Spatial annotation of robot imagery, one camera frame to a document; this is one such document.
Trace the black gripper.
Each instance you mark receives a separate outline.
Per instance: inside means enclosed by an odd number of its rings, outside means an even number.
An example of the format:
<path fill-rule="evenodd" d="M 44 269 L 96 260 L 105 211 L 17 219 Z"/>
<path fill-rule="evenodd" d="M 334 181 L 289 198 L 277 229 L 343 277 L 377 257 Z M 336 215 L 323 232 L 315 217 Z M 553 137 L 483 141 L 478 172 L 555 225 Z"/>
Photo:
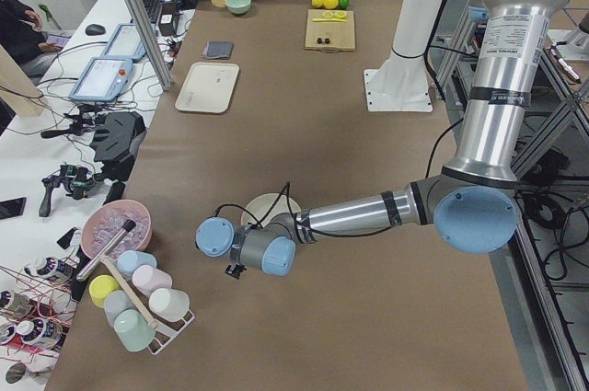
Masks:
<path fill-rule="evenodd" d="M 239 280 L 242 274 L 247 270 L 247 267 L 238 263 L 230 263 L 225 268 L 225 274 L 233 279 Z"/>

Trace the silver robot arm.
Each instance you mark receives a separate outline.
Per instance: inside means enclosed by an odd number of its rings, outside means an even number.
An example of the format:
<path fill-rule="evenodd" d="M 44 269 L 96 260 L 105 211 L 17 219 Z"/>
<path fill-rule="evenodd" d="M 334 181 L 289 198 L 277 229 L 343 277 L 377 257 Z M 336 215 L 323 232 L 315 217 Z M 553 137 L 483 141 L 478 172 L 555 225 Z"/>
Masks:
<path fill-rule="evenodd" d="M 284 276 L 299 244 L 323 237 L 373 236 L 407 223 L 433 224 L 441 238 L 467 253 L 489 253 L 514 235 L 516 175 L 511 160 L 553 15 L 569 0 L 470 0 L 487 19 L 455 156 L 439 175 L 299 213 L 266 225 L 235 226 L 219 215 L 203 221 L 195 245 L 226 258 L 227 273 L 247 268 Z"/>

